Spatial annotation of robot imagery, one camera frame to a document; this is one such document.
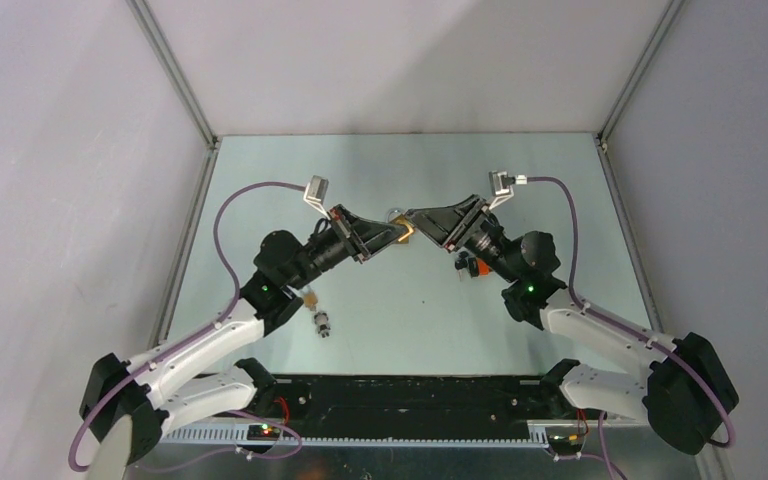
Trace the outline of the long shackle brass padlock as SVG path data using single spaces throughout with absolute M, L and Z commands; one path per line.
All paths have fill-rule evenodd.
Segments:
M 319 300 L 317 294 L 313 290 L 302 291 L 301 298 L 306 309 L 311 312 L 316 312 L 318 310 Z

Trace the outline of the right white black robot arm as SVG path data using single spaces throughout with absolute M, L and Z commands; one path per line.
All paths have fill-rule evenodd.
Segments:
M 505 279 L 502 298 L 514 320 L 566 337 L 618 366 L 613 372 L 578 360 L 559 362 L 541 392 L 548 414 L 566 418 L 579 408 L 644 422 L 688 455 L 707 445 L 735 444 L 730 414 L 739 395 L 707 338 L 658 332 L 583 297 L 572 280 L 555 277 L 560 261 L 550 234 L 508 238 L 477 195 L 451 206 L 411 209 L 406 218 L 442 249 L 465 250 Z

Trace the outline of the orange black padlock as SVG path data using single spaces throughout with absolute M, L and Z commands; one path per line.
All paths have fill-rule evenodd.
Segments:
M 483 277 L 492 272 L 492 269 L 477 257 L 471 257 L 467 260 L 467 270 L 471 278 Z

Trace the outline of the small brass padlock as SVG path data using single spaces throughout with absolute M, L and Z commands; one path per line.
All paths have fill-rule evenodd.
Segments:
M 399 222 L 397 222 L 397 225 L 400 226 L 403 229 L 403 232 L 397 238 L 396 244 L 397 245 L 407 245 L 409 243 L 409 241 L 410 241 L 410 238 L 413 236 L 413 234 L 416 232 L 416 230 L 407 221 L 399 221 Z

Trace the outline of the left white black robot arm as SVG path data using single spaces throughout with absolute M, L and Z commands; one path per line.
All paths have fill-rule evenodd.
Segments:
M 412 234 L 407 222 L 360 218 L 337 205 L 323 217 L 326 226 L 301 243 L 278 230 L 261 242 L 256 270 L 241 283 L 218 317 L 176 343 L 128 360 L 114 354 L 99 359 L 88 381 L 83 420 L 69 452 L 73 470 L 83 472 L 77 448 L 86 433 L 104 441 L 122 418 L 132 421 L 126 464 L 133 464 L 170 433 L 204 418 L 246 410 L 264 416 L 276 403 L 275 380 L 255 359 L 206 375 L 207 367 L 255 343 L 284 325 L 302 307 L 299 291 L 346 259 L 362 263 Z

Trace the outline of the large brass padlock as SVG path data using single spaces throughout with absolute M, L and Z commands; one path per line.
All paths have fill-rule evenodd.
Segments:
M 392 208 L 387 212 L 386 222 L 393 225 L 406 226 L 405 210 L 401 208 Z

